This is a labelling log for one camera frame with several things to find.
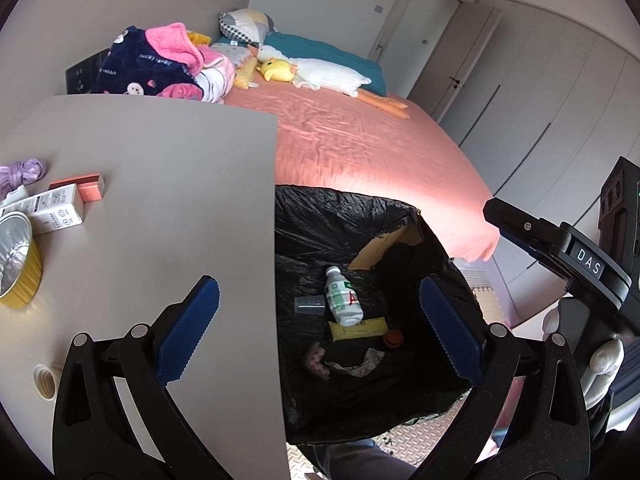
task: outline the white glove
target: white glove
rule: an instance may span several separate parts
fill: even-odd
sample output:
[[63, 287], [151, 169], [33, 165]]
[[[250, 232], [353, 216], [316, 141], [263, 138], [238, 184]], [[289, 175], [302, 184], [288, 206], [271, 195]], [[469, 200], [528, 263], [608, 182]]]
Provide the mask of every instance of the white glove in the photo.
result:
[[[559, 325], [560, 312], [557, 308], [553, 308], [546, 313], [542, 322], [542, 330], [545, 333], [544, 339], [556, 332]], [[589, 368], [580, 379], [587, 410], [593, 408], [607, 395], [624, 358], [625, 349], [619, 339], [604, 343], [593, 353], [589, 361]]]

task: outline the pink bedsheet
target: pink bedsheet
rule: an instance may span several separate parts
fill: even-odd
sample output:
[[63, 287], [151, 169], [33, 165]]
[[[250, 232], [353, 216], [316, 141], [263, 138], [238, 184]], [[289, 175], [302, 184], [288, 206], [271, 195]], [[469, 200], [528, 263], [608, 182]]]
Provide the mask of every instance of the pink bedsheet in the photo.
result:
[[417, 207], [450, 257], [488, 259], [498, 230], [484, 221], [491, 198], [447, 134], [407, 102], [400, 120], [329, 90], [260, 80], [234, 88], [225, 103], [276, 114], [276, 184], [329, 187]]

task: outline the foil container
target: foil container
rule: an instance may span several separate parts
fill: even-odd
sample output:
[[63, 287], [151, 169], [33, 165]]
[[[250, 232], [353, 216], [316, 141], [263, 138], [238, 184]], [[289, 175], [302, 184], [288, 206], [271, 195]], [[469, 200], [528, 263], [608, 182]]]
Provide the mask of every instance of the foil container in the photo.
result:
[[0, 305], [22, 308], [35, 296], [42, 260], [31, 222], [20, 212], [0, 218]]

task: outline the table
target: table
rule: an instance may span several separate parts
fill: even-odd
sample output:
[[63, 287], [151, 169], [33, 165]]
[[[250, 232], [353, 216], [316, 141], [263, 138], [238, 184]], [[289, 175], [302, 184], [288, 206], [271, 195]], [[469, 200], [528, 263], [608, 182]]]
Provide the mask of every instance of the table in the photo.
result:
[[[104, 199], [84, 223], [36, 238], [44, 273], [32, 303], [0, 308], [0, 402], [52, 468], [54, 403], [35, 365], [62, 364], [73, 336], [119, 338], [181, 301], [203, 274], [220, 307], [168, 389], [236, 480], [289, 477], [274, 293], [276, 117], [242, 108], [133, 96], [57, 96], [4, 142], [2, 163], [37, 156], [30, 186], [100, 171]], [[143, 449], [158, 455], [123, 381]]]

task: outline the plastic bottle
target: plastic bottle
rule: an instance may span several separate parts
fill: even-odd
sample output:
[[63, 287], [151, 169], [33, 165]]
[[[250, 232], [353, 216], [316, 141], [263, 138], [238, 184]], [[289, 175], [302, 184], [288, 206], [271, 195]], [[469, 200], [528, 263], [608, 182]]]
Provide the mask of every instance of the plastic bottle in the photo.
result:
[[351, 283], [340, 273], [338, 267], [326, 270], [324, 294], [335, 320], [342, 326], [353, 326], [362, 321], [362, 307]]

